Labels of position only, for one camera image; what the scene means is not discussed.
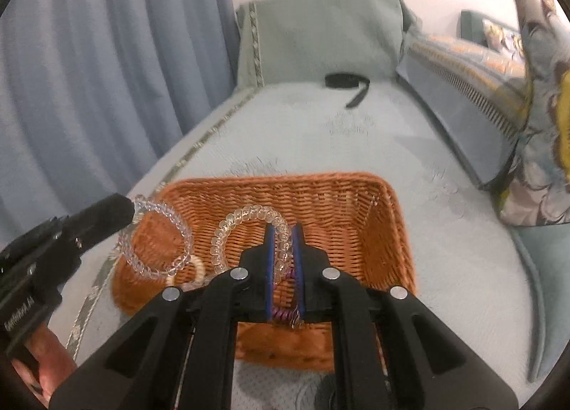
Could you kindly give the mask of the left hand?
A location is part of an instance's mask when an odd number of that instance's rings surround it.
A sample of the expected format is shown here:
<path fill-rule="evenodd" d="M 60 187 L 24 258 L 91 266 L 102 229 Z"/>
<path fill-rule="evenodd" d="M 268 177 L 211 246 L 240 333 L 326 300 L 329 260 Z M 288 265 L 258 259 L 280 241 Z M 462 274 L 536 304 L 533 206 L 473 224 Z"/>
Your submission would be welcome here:
<path fill-rule="evenodd" d="M 12 359 L 12 366 L 27 388 L 47 408 L 53 393 L 76 370 L 77 365 L 57 336 L 45 323 L 28 338 L 25 348 L 38 363 L 38 370 Z"/>

